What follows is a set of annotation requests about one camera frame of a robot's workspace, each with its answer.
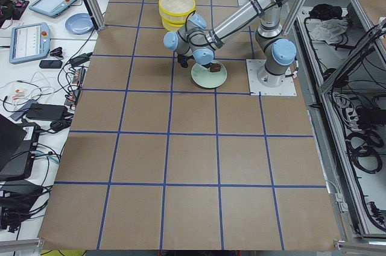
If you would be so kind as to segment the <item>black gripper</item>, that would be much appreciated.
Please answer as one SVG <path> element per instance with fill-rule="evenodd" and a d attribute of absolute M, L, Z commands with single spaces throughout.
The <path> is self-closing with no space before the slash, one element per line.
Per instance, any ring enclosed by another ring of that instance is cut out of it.
<path fill-rule="evenodd" d="M 205 64 L 205 65 L 202 65 L 202 67 L 210 70 L 212 68 L 212 65 L 213 65 L 213 63 L 208 63 L 208 64 Z"/>

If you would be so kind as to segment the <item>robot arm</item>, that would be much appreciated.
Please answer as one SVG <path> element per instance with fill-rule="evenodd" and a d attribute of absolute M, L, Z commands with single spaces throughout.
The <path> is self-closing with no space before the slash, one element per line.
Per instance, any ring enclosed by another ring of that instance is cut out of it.
<path fill-rule="evenodd" d="M 268 87 L 279 86 L 297 54 L 294 43 L 281 35 L 280 12 L 286 1 L 248 0 L 209 31 L 205 31 L 205 20 L 193 14 L 178 31 L 166 33 L 163 44 L 177 54 L 182 67 L 187 67 L 188 60 L 193 59 L 210 75 L 218 75 L 224 69 L 214 62 L 215 51 L 258 20 L 255 37 L 266 56 L 258 80 Z"/>

